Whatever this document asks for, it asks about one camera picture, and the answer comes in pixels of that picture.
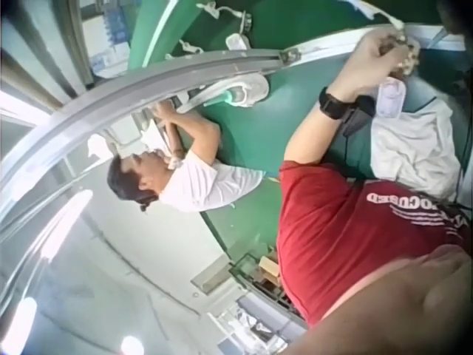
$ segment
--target white cloth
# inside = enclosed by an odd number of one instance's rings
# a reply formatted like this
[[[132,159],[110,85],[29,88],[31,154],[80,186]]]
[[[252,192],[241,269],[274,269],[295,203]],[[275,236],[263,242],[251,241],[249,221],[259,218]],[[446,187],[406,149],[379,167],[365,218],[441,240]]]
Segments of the white cloth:
[[[212,166],[191,150],[171,176],[160,201],[184,212],[201,212],[229,205],[253,191],[265,173],[218,161]]]
[[[452,110],[436,98],[416,113],[396,119],[375,118],[371,127],[371,168],[430,196],[454,200],[460,162],[455,156]]]

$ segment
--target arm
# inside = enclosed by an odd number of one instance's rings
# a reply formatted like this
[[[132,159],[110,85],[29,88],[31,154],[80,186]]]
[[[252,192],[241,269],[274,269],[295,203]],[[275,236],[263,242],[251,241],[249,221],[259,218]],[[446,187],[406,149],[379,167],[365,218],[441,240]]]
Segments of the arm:
[[[174,124],[186,131],[194,142],[191,151],[208,165],[212,165],[217,155],[220,142],[220,128],[196,112],[177,113],[168,101],[160,102],[154,107],[157,117]]]
[[[185,152],[183,148],[183,142],[180,139],[179,132],[175,124],[171,122],[165,122],[166,134],[169,138],[169,149],[171,154],[180,159],[184,158]]]
[[[391,32],[375,30],[368,33],[327,92],[342,102],[351,103],[358,95],[378,86],[409,52],[407,46],[400,46],[380,55],[379,47]],[[340,120],[328,118],[316,105],[289,140],[284,159],[299,164],[320,163],[340,123]]]
[[[327,88],[327,93],[342,102],[351,103],[356,99],[350,85],[340,85],[336,82]],[[340,123],[341,120],[327,117],[316,104],[290,138],[284,160],[299,164],[320,163]]]

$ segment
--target fluorescent light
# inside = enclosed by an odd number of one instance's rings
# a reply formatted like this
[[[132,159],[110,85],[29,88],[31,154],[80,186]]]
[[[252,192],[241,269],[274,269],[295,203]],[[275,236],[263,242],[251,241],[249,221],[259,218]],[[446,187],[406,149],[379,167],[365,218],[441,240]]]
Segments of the fluorescent light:
[[[135,337],[125,337],[121,343],[123,355],[144,355],[145,349],[141,341]]]
[[[46,243],[41,248],[41,257],[51,262],[92,196],[92,191],[83,190],[77,193],[61,210],[59,210],[58,214],[63,213],[63,211],[65,211],[65,213],[56,227],[52,230]]]
[[[27,343],[36,315],[36,301],[31,298],[21,300],[13,316],[7,335],[0,343],[2,353],[20,355]]]
[[[151,38],[151,41],[149,42],[148,50],[146,51],[145,58],[143,59],[143,65],[141,67],[147,67],[149,64],[149,60],[151,59],[151,54],[153,54],[154,47],[156,46],[157,40],[160,37],[164,25],[169,19],[169,16],[171,16],[172,10],[177,5],[177,0],[169,0],[168,4],[164,8],[163,14],[161,15],[160,20],[157,23],[156,29],[154,30],[153,36]]]
[[[28,126],[40,126],[50,120],[50,115],[45,111],[2,91],[0,91],[0,113],[25,122]]]

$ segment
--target watch strap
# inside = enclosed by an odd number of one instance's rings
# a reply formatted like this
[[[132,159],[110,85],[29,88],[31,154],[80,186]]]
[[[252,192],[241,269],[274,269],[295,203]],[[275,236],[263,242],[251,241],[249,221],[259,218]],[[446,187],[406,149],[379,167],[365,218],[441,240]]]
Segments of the watch strap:
[[[352,104],[342,102],[331,94],[327,88],[322,89],[319,95],[320,110],[333,120],[341,120],[352,107]]]

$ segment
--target hand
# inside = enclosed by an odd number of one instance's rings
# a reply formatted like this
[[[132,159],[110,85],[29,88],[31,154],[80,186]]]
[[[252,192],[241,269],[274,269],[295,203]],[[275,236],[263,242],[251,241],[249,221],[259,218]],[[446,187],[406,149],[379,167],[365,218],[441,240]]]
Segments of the hand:
[[[367,33],[327,92],[343,102],[353,102],[359,95],[378,86],[409,55],[407,45],[399,45],[385,55],[380,54],[380,47],[390,35],[395,35],[394,28]]]
[[[156,103],[152,107],[153,115],[160,118],[162,121],[167,121],[173,115],[176,115],[176,109],[172,105],[171,100],[164,100]]]

